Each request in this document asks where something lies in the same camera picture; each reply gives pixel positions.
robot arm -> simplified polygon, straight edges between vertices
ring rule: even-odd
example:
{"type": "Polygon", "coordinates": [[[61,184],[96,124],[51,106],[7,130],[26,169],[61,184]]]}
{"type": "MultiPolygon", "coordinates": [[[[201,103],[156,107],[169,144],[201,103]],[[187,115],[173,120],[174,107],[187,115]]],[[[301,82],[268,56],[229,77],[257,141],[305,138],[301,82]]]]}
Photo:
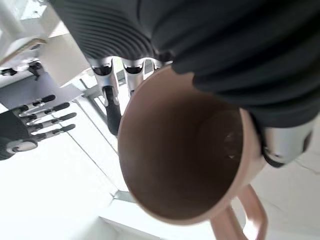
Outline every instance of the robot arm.
{"type": "Polygon", "coordinates": [[[59,118],[39,122],[45,116],[68,108],[70,105],[68,102],[34,113],[28,113],[28,111],[44,106],[55,98],[54,95],[49,95],[0,114],[0,161],[9,159],[16,153],[35,149],[38,147],[39,142],[75,127],[74,124],[70,124],[44,133],[33,134],[77,115],[73,112],[59,118]]]}
{"type": "MultiPolygon", "coordinates": [[[[195,74],[196,88],[251,113],[272,166],[307,149],[320,109],[318,0],[50,2],[92,67],[112,56],[129,68],[173,61],[177,73],[195,74]]],[[[115,81],[102,82],[116,99],[115,81]]]]}

mug handle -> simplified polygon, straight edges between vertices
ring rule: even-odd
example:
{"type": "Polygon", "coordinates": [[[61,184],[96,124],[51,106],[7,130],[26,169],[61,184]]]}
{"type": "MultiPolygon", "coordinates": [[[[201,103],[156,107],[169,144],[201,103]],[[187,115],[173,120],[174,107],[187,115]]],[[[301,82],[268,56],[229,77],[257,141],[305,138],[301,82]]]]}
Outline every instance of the mug handle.
{"type": "Polygon", "coordinates": [[[217,240],[264,240],[268,218],[255,190],[249,184],[237,196],[246,215],[242,229],[231,205],[210,220],[217,240]]]}

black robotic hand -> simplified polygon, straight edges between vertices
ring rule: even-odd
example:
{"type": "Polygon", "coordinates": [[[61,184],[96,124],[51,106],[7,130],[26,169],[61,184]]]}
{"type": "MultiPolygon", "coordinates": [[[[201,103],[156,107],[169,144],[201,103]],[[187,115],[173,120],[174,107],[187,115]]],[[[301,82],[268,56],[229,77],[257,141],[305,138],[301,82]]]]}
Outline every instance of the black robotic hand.
{"type": "Polygon", "coordinates": [[[49,95],[0,114],[0,161],[9,159],[16,153],[35,149],[38,147],[38,142],[67,132],[75,127],[74,124],[70,124],[45,133],[33,134],[40,129],[56,125],[77,115],[73,112],[41,122],[43,117],[68,108],[70,106],[68,102],[34,113],[28,113],[28,111],[42,107],[55,98],[56,96],[49,95]]]}

white wall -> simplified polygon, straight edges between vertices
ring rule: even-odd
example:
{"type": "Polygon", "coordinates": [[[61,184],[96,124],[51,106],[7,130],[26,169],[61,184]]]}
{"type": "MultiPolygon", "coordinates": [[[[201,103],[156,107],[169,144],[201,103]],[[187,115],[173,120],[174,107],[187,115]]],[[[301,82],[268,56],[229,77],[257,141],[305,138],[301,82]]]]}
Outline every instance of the white wall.
{"type": "Polygon", "coordinates": [[[0,161],[1,240],[115,240],[111,185],[66,134],[0,161]]]}

pink mug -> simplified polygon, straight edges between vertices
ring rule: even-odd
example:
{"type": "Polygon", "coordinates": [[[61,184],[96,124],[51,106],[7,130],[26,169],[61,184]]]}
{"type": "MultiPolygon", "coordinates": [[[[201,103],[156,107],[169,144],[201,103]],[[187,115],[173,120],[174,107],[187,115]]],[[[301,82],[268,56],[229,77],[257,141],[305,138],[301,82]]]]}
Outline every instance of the pink mug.
{"type": "Polygon", "coordinates": [[[170,224],[210,220],[217,240],[263,240],[266,212],[250,185],[265,160],[243,109],[166,66],[134,92],[118,134],[124,180],[137,203],[170,224]],[[231,207],[246,213],[242,229],[231,207]]]}

